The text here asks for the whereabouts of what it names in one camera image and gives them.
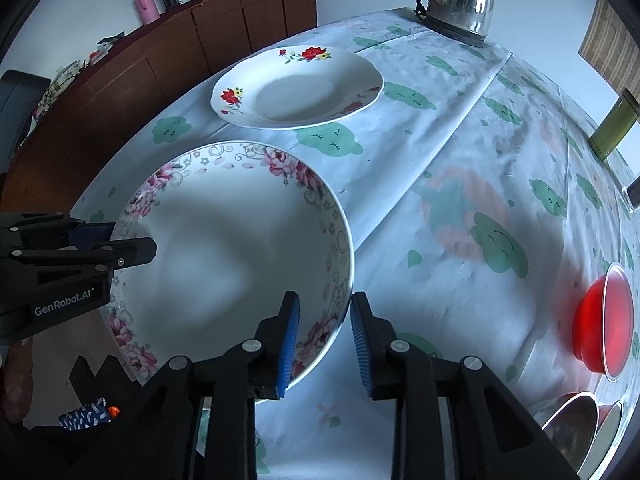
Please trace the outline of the person's left hand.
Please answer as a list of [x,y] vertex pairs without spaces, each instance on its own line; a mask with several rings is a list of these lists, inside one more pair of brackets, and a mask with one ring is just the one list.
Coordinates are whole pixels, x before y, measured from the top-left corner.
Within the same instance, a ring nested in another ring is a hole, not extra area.
[[9,422],[21,422],[32,405],[32,338],[11,344],[3,362],[2,410]]

